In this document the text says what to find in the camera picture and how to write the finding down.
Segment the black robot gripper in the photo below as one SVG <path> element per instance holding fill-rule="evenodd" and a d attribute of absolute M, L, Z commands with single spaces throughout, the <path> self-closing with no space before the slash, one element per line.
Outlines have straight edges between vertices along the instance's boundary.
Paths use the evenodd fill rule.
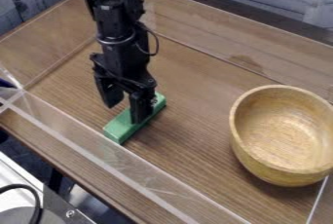
<path fill-rule="evenodd" d="M 101 100 L 113 108 L 129 95 L 131 123 L 140 124 L 153 112 L 156 81 L 148 72 L 148 37 L 97 38 L 101 53 L 91 55 L 95 84 Z"/>

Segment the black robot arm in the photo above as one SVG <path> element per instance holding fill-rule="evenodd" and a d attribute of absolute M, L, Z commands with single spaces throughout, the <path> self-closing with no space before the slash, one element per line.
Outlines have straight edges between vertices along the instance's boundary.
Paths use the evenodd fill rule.
<path fill-rule="evenodd" d="M 148 72 L 149 29 L 140 21 L 143 0 L 84 0 L 96 22 L 101 52 L 93 62 L 95 84 L 107 107 L 129 101 L 129 121 L 141 123 L 153 112 L 156 81 Z"/>

